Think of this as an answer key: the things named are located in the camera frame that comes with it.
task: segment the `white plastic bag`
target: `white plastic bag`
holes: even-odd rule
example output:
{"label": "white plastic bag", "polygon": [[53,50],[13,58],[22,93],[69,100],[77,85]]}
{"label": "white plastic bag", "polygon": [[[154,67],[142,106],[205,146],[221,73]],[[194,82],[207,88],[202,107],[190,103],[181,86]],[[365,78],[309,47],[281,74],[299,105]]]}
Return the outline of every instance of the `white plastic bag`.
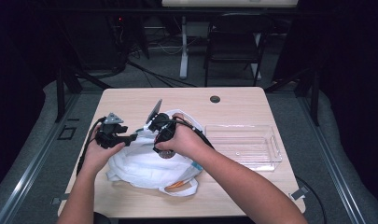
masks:
{"label": "white plastic bag", "polygon": [[[202,131],[203,127],[190,115],[177,109],[165,112],[168,116],[181,113],[193,126]],[[145,189],[158,189],[172,196],[189,196],[198,188],[195,176],[203,169],[190,158],[175,154],[170,159],[161,158],[154,150],[154,138],[157,132],[147,130],[140,132],[129,147],[109,159],[110,170],[106,173],[110,181],[124,180],[133,186]],[[168,192],[165,189],[176,183],[191,184],[191,187],[178,192]]]}

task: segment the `robotic hand controller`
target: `robotic hand controller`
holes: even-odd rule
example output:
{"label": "robotic hand controller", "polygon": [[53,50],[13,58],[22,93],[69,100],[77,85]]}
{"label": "robotic hand controller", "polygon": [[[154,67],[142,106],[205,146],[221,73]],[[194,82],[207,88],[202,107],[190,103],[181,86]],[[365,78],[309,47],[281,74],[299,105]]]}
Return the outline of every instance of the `robotic hand controller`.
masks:
{"label": "robotic hand controller", "polygon": [[100,129],[95,135],[95,140],[98,145],[103,148],[109,148],[124,142],[127,147],[132,141],[136,140],[137,133],[133,133],[129,136],[118,136],[118,133],[126,133],[128,130],[127,126],[120,125],[122,122],[124,122],[122,119],[110,113],[102,122]]}
{"label": "robotic hand controller", "polygon": [[[166,142],[173,138],[175,135],[176,124],[180,123],[191,128],[197,135],[199,135],[202,138],[202,140],[208,146],[213,148],[212,144],[208,141],[205,135],[203,135],[203,133],[200,130],[198,130],[188,122],[184,120],[176,120],[176,118],[170,119],[167,114],[159,113],[161,102],[162,100],[159,100],[157,102],[153,111],[151,111],[150,115],[148,116],[146,122],[146,124],[149,124],[151,122],[148,126],[149,130],[151,130],[152,132],[155,132],[156,130],[159,131],[158,135],[154,140],[154,146],[159,142]],[[159,150],[156,147],[154,147],[153,150],[157,152],[161,158],[164,159],[170,159],[175,155],[175,152],[173,150]]]}

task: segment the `black cable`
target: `black cable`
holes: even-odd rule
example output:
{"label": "black cable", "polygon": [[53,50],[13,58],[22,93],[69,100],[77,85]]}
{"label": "black cable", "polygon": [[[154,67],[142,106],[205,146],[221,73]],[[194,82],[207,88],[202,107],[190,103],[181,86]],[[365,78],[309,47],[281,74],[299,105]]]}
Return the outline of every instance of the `black cable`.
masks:
{"label": "black cable", "polygon": [[324,224],[327,224],[328,221],[327,221],[327,217],[326,217],[326,210],[325,210],[325,207],[323,206],[322,204],[322,201],[320,201],[320,198],[319,196],[316,194],[316,192],[314,191],[314,189],[307,183],[305,182],[303,179],[301,179],[300,177],[298,177],[297,175],[294,175],[298,180],[300,180],[304,185],[305,187],[307,187],[313,194],[314,196],[316,197],[317,201],[319,202],[319,205],[320,205],[320,208],[322,209],[322,214],[323,214],[323,223]]}
{"label": "black cable", "polygon": [[188,123],[187,121],[183,120],[182,118],[179,117],[174,117],[174,119],[167,119],[167,120],[160,120],[157,123],[178,123],[178,124],[183,124],[190,129],[192,129],[208,146],[210,146],[212,149],[215,149],[212,144],[209,142],[209,140],[206,138],[206,136],[203,134],[202,131],[198,130],[196,127]]}
{"label": "black cable", "polygon": [[89,131],[89,135],[87,136],[86,144],[84,145],[83,153],[81,154],[80,159],[78,160],[77,169],[76,169],[76,175],[78,175],[78,173],[79,173],[80,170],[81,170],[81,167],[83,166],[84,160],[85,160],[85,158],[86,158],[87,148],[88,148],[90,142],[93,140],[93,139],[90,139],[91,136],[92,136],[93,130],[96,128],[96,126],[98,125],[98,123],[102,123],[102,122],[104,122],[105,119],[106,119],[106,117],[103,117],[103,118],[101,118],[101,119],[98,119],[98,120],[92,125],[92,128],[91,128],[90,131]]}
{"label": "black cable", "polygon": [[139,64],[133,63],[133,62],[131,62],[129,60],[128,60],[127,64],[129,64],[130,66],[135,67],[135,68],[137,68],[139,70],[142,70],[142,71],[144,71],[144,72],[146,72],[146,73],[148,73],[148,74],[150,74],[150,75],[152,75],[154,77],[159,77],[159,80],[160,80],[160,78],[165,78],[165,79],[172,80],[174,82],[178,82],[178,83],[181,83],[181,84],[184,84],[184,85],[187,85],[187,86],[197,87],[197,86],[195,86],[193,84],[190,84],[190,83],[187,83],[187,82],[184,82],[184,81],[180,81],[180,80],[176,80],[176,79],[171,78],[171,77],[165,77],[165,76],[156,74],[156,73],[151,72],[151,71],[147,70],[146,68],[140,66]]}

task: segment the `black device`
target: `black device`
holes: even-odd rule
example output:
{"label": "black device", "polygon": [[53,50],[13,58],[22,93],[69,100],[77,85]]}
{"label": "black device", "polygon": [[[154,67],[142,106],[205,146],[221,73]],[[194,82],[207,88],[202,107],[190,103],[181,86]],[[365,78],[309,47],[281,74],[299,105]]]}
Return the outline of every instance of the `black device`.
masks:
{"label": "black device", "polygon": [[101,127],[95,135],[96,142],[103,148],[114,147],[116,144],[124,142],[125,146],[136,140],[137,133],[129,136],[118,136],[118,133],[126,133],[127,126],[121,126],[124,121],[117,115],[110,113],[102,122]]}
{"label": "black device", "polygon": [[[197,135],[199,135],[202,140],[211,148],[214,148],[212,144],[208,141],[208,139],[203,135],[203,133],[195,128],[193,125],[189,124],[188,122],[182,120],[177,120],[177,118],[170,119],[167,114],[159,113],[161,107],[162,99],[160,99],[154,109],[151,111],[150,115],[147,118],[146,124],[151,122],[148,126],[148,129],[152,132],[159,131],[155,140],[154,146],[159,142],[166,142],[174,137],[175,135],[175,128],[176,124],[180,123],[185,126],[191,128]],[[160,157],[164,159],[170,159],[175,155],[173,150],[159,150],[156,147],[153,148],[155,152],[159,154]]]}
{"label": "black device", "polygon": [[[87,153],[87,148],[91,141],[95,140],[98,145],[103,148],[110,148],[114,147],[118,143],[125,143],[125,146],[129,146],[132,141],[136,140],[137,133],[130,134],[129,136],[118,136],[118,133],[126,133],[128,130],[127,126],[121,126],[120,124],[124,121],[120,119],[114,113],[109,113],[107,117],[103,117],[98,119],[92,126],[89,136],[87,137],[86,145],[84,146],[83,153],[77,164],[76,175],[81,170],[81,167],[84,163],[85,156]],[[101,127],[99,128],[98,132],[95,135],[94,139],[90,139],[93,133],[93,130],[96,126],[101,123]]]}

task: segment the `forearm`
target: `forearm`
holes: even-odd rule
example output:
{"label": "forearm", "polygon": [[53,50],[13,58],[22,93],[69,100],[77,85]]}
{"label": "forearm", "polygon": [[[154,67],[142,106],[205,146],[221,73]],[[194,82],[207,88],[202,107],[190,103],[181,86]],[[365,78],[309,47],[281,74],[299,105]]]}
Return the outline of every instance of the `forearm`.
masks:
{"label": "forearm", "polygon": [[93,223],[96,173],[82,169],[61,212],[58,223]]}
{"label": "forearm", "polygon": [[201,148],[201,154],[197,153],[193,159],[255,222],[306,222],[297,206],[274,184],[256,172],[210,147]]}

